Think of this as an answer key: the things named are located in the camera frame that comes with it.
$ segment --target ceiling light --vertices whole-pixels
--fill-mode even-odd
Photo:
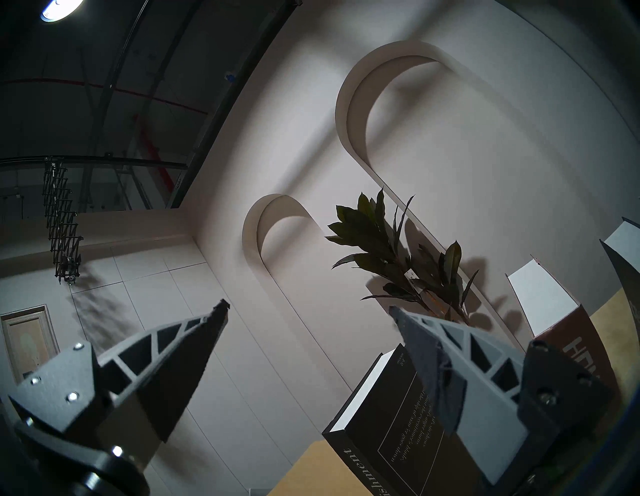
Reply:
[[[77,9],[82,2],[83,0],[53,0],[53,2],[42,11],[40,18],[44,22],[60,20]]]

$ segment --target metal bolt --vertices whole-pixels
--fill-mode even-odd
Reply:
[[[593,384],[593,381],[591,380],[591,378],[589,376],[586,376],[584,374],[580,374],[578,376],[578,384],[581,384],[582,386],[591,386],[591,384]]]
[[[538,393],[538,399],[549,406],[553,406],[555,404],[557,404],[558,402],[558,398],[555,394],[553,394],[552,392],[549,391],[543,391]]]
[[[539,349],[540,351],[549,351],[549,347],[547,346],[547,343],[545,343],[544,341],[540,341],[540,340],[532,341],[531,346],[533,346],[536,349]]]

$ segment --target ceiling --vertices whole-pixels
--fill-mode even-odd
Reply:
[[[200,5],[145,120],[145,132],[164,160],[184,161],[188,156],[206,116],[230,86],[225,74],[238,70],[260,25],[280,3],[150,1],[124,59],[96,155],[126,156],[145,95],[194,2]],[[0,60],[0,157],[94,154],[89,143],[92,107],[95,111],[99,105],[109,71],[143,3],[84,0],[74,13],[52,23],[41,21],[34,8],[23,15],[24,30],[9,40]],[[4,16],[10,7],[3,7]]]

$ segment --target brown book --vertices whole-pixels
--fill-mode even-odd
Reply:
[[[508,279],[534,338],[562,350],[613,389],[610,411],[615,412],[620,404],[616,375],[584,307],[537,260]]]

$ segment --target red pipe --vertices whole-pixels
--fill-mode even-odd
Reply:
[[[133,120],[134,122],[138,120],[138,114],[135,114],[133,116]],[[142,141],[142,144],[147,148],[147,152],[149,153],[151,160],[157,160],[161,162],[162,159],[158,154],[158,150],[156,149],[153,142],[149,138],[147,131],[145,130],[144,127],[140,129],[140,140]],[[166,171],[164,167],[158,167],[156,170],[158,171],[158,174],[160,174],[160,179],[162,179],[162,182],[164,182],[164,185],[169,190],[169,193],[171,193],[174,188],[171,176],[169,175],[169,173]]]
[[[73,81],[71,79],[55,79],[52,77],[32,77],[27,79],[12,79],[11,81],[0,81],[0,86],[5,86],[7,84],[18,84],[18,83],[58,83],[58,84],[73,84],[74,86],[84,86],[82,81]],[[89,86],[92,88],[104,88],[101,84],[89,83]],[[135,97],[143,97],[148,98],[146,95],[138,92],[133,92],[131,90],[123,90],[122,88],[114,88],[113,91],[118,93],[126,93],[128,95],[134,95]],[[162,98],[152,97],[152,100],[160,103],[166,103],[169,105],[173,105],[176,107],[180,107],[186,110],[190,110],[192,112],[197,112],[199,114],[206,115],[207,112],[204,110],[200,110],[194,107],[189,107],[187,105],[182,105],[178,102],[172,102],[171,100],[164,100]]]

